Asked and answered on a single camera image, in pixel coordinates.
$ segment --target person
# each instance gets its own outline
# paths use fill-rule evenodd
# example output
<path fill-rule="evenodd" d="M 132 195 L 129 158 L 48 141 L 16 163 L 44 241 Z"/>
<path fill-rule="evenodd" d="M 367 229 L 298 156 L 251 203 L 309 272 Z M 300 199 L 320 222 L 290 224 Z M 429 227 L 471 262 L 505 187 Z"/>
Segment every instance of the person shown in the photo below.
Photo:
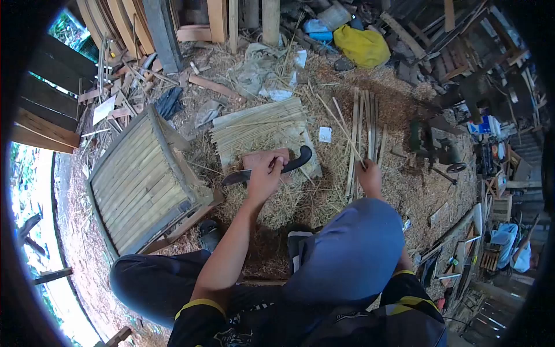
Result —
<path fill-rule="evenodd" d="M 517 232 L 518 226 L 513 223 L 501 223 L 497 230 L 492 230 L 491 243 L 501 245 L 499 259 L 497 260 L 498 269 L 510 266 L 522 273 L 530 268 L 535 269 L 537 267 L 539 256 L 533 253 L 530 248 L 530 238 L 532 237 L 533 230 L 530 230 L 528 235 L 516 247 L 513 247 Z"/>
<path fill-rule="evenodd" d="M 289 233 L 294 273 L 285 285 L 236 284 L 258 213 L 286 163 L 271 154 L 253 169 L 248 196 L 213 252 L 125 255 L 111 270 L 114 294 L 173 328 L 168 346 L 446 346 L 445 322 L 411 271 L 402 220 L 368 159 L 366 169 L 356 168 L 365 198 L 316 234 Z M 217 232 L 214 224 L 204 229 Z M 380 307 L 370 310 L 380 293 Z"/>

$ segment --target yellow bag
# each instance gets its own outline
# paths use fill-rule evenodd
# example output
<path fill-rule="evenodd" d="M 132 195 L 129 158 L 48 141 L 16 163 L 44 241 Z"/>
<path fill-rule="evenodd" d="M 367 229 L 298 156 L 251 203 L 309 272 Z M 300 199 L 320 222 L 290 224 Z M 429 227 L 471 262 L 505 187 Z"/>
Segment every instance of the yellow bag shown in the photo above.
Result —
<path fill-rule="evenodd" d="M 383 36 L 371 30 L 360 31 L 344 24 L 334 31 L 334 42 L 360 67 L 373 68 L 391 56 Z"/>

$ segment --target white paper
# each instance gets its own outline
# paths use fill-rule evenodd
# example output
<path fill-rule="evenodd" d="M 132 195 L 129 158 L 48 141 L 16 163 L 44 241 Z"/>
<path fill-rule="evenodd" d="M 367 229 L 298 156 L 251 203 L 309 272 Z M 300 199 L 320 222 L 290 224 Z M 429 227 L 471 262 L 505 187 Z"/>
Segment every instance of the white paper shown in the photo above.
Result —
<path fill-rule="evenodd" d="M 115 96 L 112 96 L 94 109 L 93 125 L 106 118 L 108 113 L 114 110 Z"/>
<path fill-rule="evenodd" d="M 320 127 L 320 142 L 328 142 L 331 143 L 331 128 L 328 127 Z"/>

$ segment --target machete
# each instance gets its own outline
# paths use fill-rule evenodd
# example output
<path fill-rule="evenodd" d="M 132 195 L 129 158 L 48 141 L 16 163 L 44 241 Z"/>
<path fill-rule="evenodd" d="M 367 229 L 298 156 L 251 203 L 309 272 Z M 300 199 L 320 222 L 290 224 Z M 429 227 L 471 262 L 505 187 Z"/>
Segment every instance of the machete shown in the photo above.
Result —
<path fill-rule="evenodd" d="M 283 167 L 283 170 L 281 170 L 281 173 L 287 173 L 289 171 L 293 171 L 297 168 L 300 168 L 301 166 L 306 164 L 311 157 L 312 157 L 312 151 L 310 150 L 310 147 L 304 146 L 304 145 L 301 146 L 301 155 L 297 159 L 291 160 L 290 162 L 288 162 L 287 165 Z M 221 181 L 221 183 L 223 186 L 227 186 L 235 183 L 246 182 L 250 179 L 251 171 L 252 170 L 236 171 L 234 173 L 227 175 L 224 178 L 224 180 Z"/>

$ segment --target hand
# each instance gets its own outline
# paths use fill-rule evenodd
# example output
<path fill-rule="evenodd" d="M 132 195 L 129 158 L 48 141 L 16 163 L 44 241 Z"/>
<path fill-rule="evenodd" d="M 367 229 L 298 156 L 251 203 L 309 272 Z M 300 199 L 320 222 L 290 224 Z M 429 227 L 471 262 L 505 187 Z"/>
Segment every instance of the hand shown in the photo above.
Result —
<path fill-rule="evenodd" d="M 364 159 L 366 170 L 362 168 L 360 162 L 356 163 L 355 173 L 359 179 L 364 193 L 369 198 L 383 200 L 381 195 L 381 171 L 380 167 L 370 159 Z"/>
<path fill-rule="evenodd" d="M 277 189 L 281 170 L 287 161 L 276 153 L 268 153 L 250 173 L 247 188 L 248 200 L 255 205 L 262 205 Z"/>

